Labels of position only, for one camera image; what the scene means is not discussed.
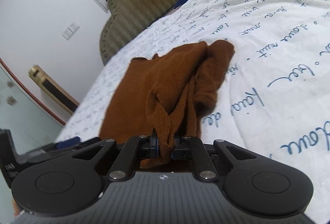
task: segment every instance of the white bedsheet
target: white bedsheet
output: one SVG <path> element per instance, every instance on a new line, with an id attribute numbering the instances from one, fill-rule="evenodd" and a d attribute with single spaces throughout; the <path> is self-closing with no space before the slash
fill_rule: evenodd
<path id="1" fill-rule="evenodd" d="M 235 55 L 202 140 L 223 138 L 294 166 L 314 184 L 307 215 L 330 219 L 330 1 L 189 0 L 106 65 L 58 140 L 97 136 L 133 57 L 228 39 Z"/>

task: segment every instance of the gold door handle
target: gold door handle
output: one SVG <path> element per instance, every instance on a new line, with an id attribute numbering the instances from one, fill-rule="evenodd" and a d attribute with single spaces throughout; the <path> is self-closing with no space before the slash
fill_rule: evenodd
<path id="1" fill-rule="evenodd" d="M 29 77 L 57 104 L 65 109 L 69 114 L 73 114 L 79 106 L 68 92 L 60 87 L 47 73 L 38 65 L 34 65 L 29 70 Z"/>

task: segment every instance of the wall trim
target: wall trim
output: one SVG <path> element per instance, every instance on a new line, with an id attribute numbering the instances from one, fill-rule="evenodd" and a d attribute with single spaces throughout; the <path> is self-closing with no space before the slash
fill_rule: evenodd
<path id="1" fill-rule="evenodd" d="M 14 73 L 9 69 L 9 67 L 4 63 L 4 61 L 0 58 L 0 64 L 3 66 L 5 71 L 10 75 L 10 77 L 18 84 L 18 86 L 25 92 L 25 94 L 34 102 L 36 105 L 41 107 L 49 116 L 54 118 L 59 124 L 65 125 L 65 122 L 60 119 L 56 114 L 54 114 L 50 109 L 48 109 L 39 99 L 37 99 L 23 84 L 22 82 L 14 75 Z"/>

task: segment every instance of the wall switch panel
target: wall switch panel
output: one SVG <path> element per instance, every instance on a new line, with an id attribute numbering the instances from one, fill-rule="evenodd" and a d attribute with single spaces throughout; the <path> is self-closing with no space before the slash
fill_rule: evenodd
<path id="1" fill-rule="evenodd" d="M 66 28 L 66 30 L 62 32 L 62 35 L 65 39 L 69 40 L 72 37 L 73 32 L 69 28 Z"/>
<path id="2" fill-rule="evenodd" d="M 72 22 L 69 26 L 69 29 L 75 33 L 78 29 L 80 28 L 80 26 L 76 23 L 76 22 Z"/>

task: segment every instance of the brown towel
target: brown towel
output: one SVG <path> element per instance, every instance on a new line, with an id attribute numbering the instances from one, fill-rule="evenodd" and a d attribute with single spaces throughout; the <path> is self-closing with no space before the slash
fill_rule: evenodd
<path id="1" fill-rule="evenodd" d="M 233 45 L 219 40 L 182 45 L 152 60 L 134 58 L 110 102 L 100 138 L 124 143 L 155 129 L 161 157 L 143 161 L 141 168 L 169 162 L 176 132 L 200 135 L 201 117 L 215 106 L 233 54 Z"/>

